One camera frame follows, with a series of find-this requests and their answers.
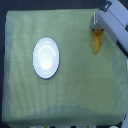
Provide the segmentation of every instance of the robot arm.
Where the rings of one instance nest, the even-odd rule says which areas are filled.
[[[105,30],[128,57],[128,10],[118,0],[107,0],[105,6],[93,15],[89,27]]]

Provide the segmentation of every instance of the white plate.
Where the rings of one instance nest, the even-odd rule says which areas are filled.
[[[59,65],[59,50],[50,38],[39,40],[33,51],[33,66],[36,73],[44,79],[52,77]]]

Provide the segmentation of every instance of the black floor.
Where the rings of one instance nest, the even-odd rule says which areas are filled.
[[[120,0],[128,8],[127,0]],[[5,19],[10,10],[53,10],[100,8],[105,0],[0,0],[0,115],[4,76]],[[8,128],[0,120],[0,128]]]

